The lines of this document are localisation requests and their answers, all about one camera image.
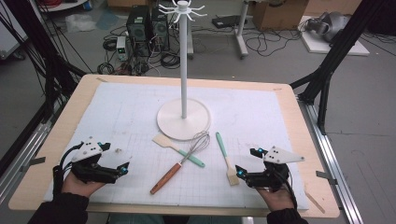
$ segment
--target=spatula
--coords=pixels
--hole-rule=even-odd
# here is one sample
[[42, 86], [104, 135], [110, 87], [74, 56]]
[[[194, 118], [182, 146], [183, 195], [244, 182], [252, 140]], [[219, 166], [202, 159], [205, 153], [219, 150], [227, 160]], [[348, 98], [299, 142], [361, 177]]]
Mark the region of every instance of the spatula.
[[[183, 156], [187, 155], [187, 152], [178, 149], [177, 146], [175, 146], [175, 144], [173, 144], [172, 140], [168, 137], [166, 137], [165, 135], [163, 135], [162, 133], [158, 133], [153, 139], [153, 142], [157, 143], [158, 145], [160, 145], [161, 147], [170, 147], [172, 149], [174, 149], [176, 152], [180, 153]], [[205, 164], [200, 161], [198, 158], [194, 157], [194, 156], [189, 156], [189, 161], [194, 162], [195, 164], [201, 166], [201, 167], [205, 167]]]
[[231, 166], [230, 160], [228, 159], [227, 152], [226, 152], [224, 144], [222, 142], [220, 133], [216, 133], [216, 138], [218, 139], [219, 146], [220, 146], [221, 152], [222, 152], [222, 154], [224, 156], [224, 159], [227, 162], [227, 167], [228, 167], [228, 169], [227, 169], [227, 177], [228, 177], [228, 181], [230, 181], [230, 185], [231, 186], [232, 185], [237, 185], [237, 184], [239, 184], [239, 178], [238, 178], [238, 176], [236, 176], [236, 170]]

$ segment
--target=sleeve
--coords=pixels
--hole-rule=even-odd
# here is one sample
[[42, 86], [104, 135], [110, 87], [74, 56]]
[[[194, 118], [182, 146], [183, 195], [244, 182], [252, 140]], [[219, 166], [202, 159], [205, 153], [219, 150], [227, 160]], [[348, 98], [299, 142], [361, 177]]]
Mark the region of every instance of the sleeve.
[[267, 216], [268, 224], [308, 224], [294, 208], [275, 211]]
[[62, 193], [52, 202], [42, 203], [33, 214], [28, 224], [84, 224], [89, 199], [72, 193]]

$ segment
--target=grid paper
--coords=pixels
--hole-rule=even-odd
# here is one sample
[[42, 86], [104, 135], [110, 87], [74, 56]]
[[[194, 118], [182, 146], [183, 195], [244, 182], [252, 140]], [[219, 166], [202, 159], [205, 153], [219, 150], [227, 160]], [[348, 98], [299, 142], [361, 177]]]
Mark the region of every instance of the grid paper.
[[[276, 95], [271, 91], [217, 88], [188, 88], [188, 96], [203, 103], [211, 115], [211, 143], [194, 154], [205, 168], [185, 161], [183, 166], [156, 194], [149, 191], [182, 156], [160, 147], [152, 138], [160, 131], [156, 123], [161, 106], [180, 96], [180, 87], [102, 83], [96, 90], [67, 148], [88, 137], [111, 143], [99, 160], [101, 166], [116, 168], [129, 161], [129, 173], [107, 184], [90, 198], [93, 203], [161, 204], [208, 207], [267, 207], [255, 189], [240, 180], [230, 186], [226, 162], [216, 139], [222, 136], [228, 157], [249, 172], [264, 169], [262, 159], [249, 149], [277, 146], [291, 151]], [[190, 142], [173, 140], [188, 151]], [[297, 166], [289, 164], [293, 189], [300, 209], [308, 209]], [[52, 199], [52, 186], [45, 196]]]

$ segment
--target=brush bristles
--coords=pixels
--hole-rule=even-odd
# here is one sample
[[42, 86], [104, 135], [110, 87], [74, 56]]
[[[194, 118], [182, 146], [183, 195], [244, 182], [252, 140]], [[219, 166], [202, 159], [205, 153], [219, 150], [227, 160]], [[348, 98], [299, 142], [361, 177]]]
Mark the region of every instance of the brush bristles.
[[238, 178], [238, 176], [236, 176], [235, 170], [227, 172], [227, 177], [228, 177], [228, 181], [230, 181], [231, 186], [239, 184], [239, 178]]

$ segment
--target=hand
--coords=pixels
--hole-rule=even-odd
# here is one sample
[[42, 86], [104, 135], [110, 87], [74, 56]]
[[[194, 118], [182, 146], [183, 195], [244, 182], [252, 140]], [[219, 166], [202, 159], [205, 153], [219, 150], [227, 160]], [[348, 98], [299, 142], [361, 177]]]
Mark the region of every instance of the hand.
[[280, 189], [277, 192], [268, 191], [266, 189], [256, 189], [271, 212], [283, 210], [285, 208], [294, 208], [290, 193], [286, 189]]
[[104, 186], [105, 183], [99, 182], [88, 182], [84, 183], [70, 172], [64, 180], [64, 186], [62, 187], [62, 193], [73, 193], [78, 194], [87, 198], [96, 192], [99, 188]]

